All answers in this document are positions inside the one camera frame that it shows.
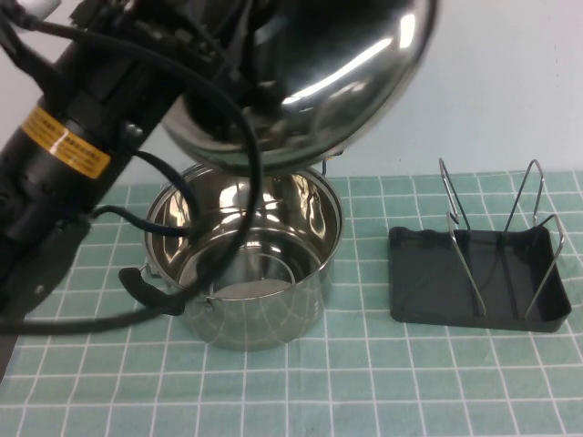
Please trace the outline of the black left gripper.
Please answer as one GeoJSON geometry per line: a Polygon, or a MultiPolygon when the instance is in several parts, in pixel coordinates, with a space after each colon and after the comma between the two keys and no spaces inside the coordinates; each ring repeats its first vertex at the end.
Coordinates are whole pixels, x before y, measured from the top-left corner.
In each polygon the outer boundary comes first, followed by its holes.
{"type": "Polygon", "coordinates": [[[249,62],[252,32],[276,14],[277,0],[243,2],[237,27],[235,1],[138,1],[140,42],[200,75],[225,94],[256,86],[249,62]]]}

